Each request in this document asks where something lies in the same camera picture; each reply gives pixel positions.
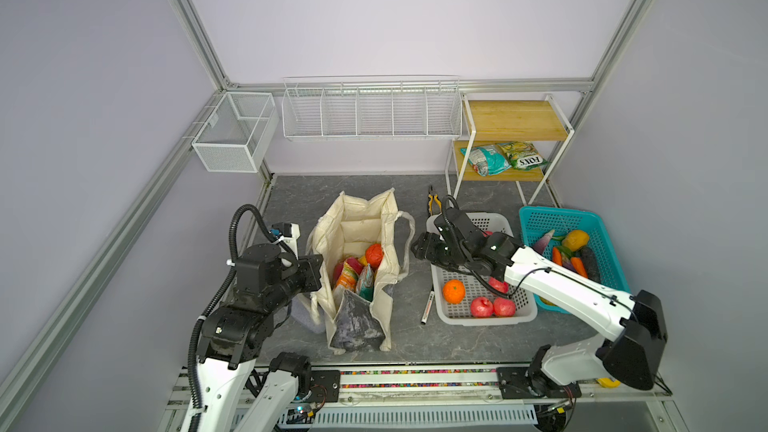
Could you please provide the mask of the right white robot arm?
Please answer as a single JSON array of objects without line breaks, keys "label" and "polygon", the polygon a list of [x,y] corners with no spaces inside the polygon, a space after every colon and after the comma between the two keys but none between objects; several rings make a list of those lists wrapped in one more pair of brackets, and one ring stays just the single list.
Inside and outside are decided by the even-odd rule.
[{"label": "right white robot arm", "polygon": [[496,279],[511,291],[544,297],[596,332],[580,342],[540,347],[526,370],[506,378],[502,391],[515,398],[577,398],[579,382],[599,378],[643,391],[655,387],[668,340],[657,296],[646,290],[632,295],[591,281],[506,233],[485,234],[456,207],[434,217],[433,225],[410,246],[417,259],[466,272],[484,288]]}]

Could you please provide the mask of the orange Fox's candy bag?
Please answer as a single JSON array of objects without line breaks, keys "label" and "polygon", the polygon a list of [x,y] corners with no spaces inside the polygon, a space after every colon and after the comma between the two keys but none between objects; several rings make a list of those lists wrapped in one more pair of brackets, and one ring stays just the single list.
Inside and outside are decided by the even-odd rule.
[{"label": "orange Fox's candy bag", "polygon": [[356,276],[352,271],[345,270],[341,276],[335,281],[334,288],[346,289],[355,291],[357,286],[359,275]]}]

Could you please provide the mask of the red tomato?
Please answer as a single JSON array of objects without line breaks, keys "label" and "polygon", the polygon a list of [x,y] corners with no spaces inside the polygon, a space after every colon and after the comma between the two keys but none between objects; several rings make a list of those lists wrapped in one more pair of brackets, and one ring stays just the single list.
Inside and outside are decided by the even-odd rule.
[{"label": "red tomato", "polygon": [[369,246],[364,254],[366,264],[371,267],[372,270],[377,270],[384,258],[383,247],[380,243],[374,243]]}]

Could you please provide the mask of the green pink snack bag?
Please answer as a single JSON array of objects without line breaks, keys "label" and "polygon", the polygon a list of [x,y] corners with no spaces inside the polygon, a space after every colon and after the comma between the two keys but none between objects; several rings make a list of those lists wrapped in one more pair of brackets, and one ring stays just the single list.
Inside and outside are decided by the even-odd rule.
[{"label": "green pink snack bag", "polygon": [[356,293],[362,299],[371,302],[374,296],[375,270],[371,265],[366,265],[358,276]]}]

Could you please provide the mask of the pink dragon fruit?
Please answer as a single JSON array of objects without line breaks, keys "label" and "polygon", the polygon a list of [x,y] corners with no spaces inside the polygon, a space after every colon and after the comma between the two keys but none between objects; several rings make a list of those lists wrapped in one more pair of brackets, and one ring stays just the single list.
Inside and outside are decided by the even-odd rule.
[{"label": "pink dragon fruit", "polygon": [[345,270],[352,271],[356,276],[358,276],[362,272],[363,268],[364,265],[357,258],[347,257],[334,267],[332,279],[337,281]]}]

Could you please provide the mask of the cream canvas grocery bag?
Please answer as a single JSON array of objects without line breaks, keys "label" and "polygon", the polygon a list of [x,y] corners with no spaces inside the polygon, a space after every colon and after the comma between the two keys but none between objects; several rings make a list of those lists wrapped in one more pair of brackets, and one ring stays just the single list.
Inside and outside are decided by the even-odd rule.
[{"label": "cream canvas grocery bag", "polygon": [[[398,208],[389,189],[366,200],[340,193],[318,220],[307,240],[306,251],[323,257],[321,288],[310,294],[305,308],[316,324],[325,326],[327,344],[336,355],[392,347],[393,289],[409,274],[409,247],[416,230],[415,219]],[[367,301],[350,291],[334,291],[333,269],[349,257],[359,258],[380,244],[383,261]]]}]

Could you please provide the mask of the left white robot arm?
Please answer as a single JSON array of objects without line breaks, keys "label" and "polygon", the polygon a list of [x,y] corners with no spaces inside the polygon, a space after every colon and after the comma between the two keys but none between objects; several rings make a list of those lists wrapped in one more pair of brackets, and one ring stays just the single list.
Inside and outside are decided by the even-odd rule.
[{"label": "left white robot arm", "polygon": [[187,351],[191,393],[185,431],[272,431],[311,390],[308,357],[282,352],[258,375],[256,359],[277,329],[276,313],[322,286],[320,255],[301,256],[293,223],[267,227],[240,206],[229,230],[229,272],[195,321]]}]

